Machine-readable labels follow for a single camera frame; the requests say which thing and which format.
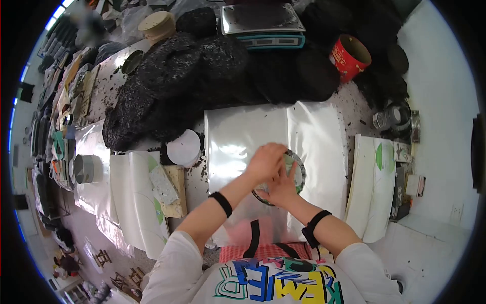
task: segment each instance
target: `stack of paper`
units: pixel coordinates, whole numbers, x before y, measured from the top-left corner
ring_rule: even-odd
[[[365,243],[385,236],[395,186],[393,144],[357,134],[345,222]]]
[[[161,169],[159,159],[159,152],[146,151],[110,156],[111,199],[125,242],[144,250],[150,259],[159,257],[169,238],[161,201],[150,181],[152,171]]]

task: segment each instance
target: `person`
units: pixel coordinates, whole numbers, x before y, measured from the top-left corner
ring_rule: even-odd
[[[54,264],[57,266],[52,273],[55,278],[61,277],[62,279],[66,279],[68,276],[74,277],[78,275],[78,271],[80,270],[78,262],[72,256],[65,253],[61,255],[60,259],[54,257]]]
[[[154,265],[142,304],[404,303],[397,282],[390,279],[380,258],[354,230],[296,193],[296,164],[287,175],[286,150],[277,143],[260,147],[239,177],[187,215]],[[335,263],[292,257],[295,253],[287,250],[290,254],[285,256],[262,259],[247,255],[202,272],[206,241],[263,182],[269,192],[260,191],[260,196],[304,224],[307,240],[329,250]]]

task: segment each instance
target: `red tin can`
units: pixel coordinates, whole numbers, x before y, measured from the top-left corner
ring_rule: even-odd
[[[371,55],[357,38],[340,35],[332,48],[329,59],[338,69],[341,83],[346,83],[371,64]]]

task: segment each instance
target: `black wristband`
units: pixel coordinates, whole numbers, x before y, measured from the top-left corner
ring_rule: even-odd
[[[326,217],[330,214],[331,214],[331,212],[329,212],[327,210],[323,210],[323,211],[319,212],[318,214],[316,214],[311,219],[311,221],[307,224],[307,227],[302,228],[302,234],[304,235],[307,242],[309,243],[309,246],[312,249],[319,246],[319,242],[317,241],[317,239],[314,236],[315,226],[320,222],[321,219],[323,219],[324,217]]]
[[[233,213],[233,208],[231,208],[231,205],[229,204],[226,197],[224,197],[219,192],[211,193],[208,197],[212,197],[221,205],[221,208],[223,208],[223,210],[225,211],[227,218],[231,216],[231,214]]]

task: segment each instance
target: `digital scale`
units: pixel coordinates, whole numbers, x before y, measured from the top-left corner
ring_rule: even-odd
[[[221,32],[249,50],[301,49],[305,42],[305,28],[290,3],[225,5]]]

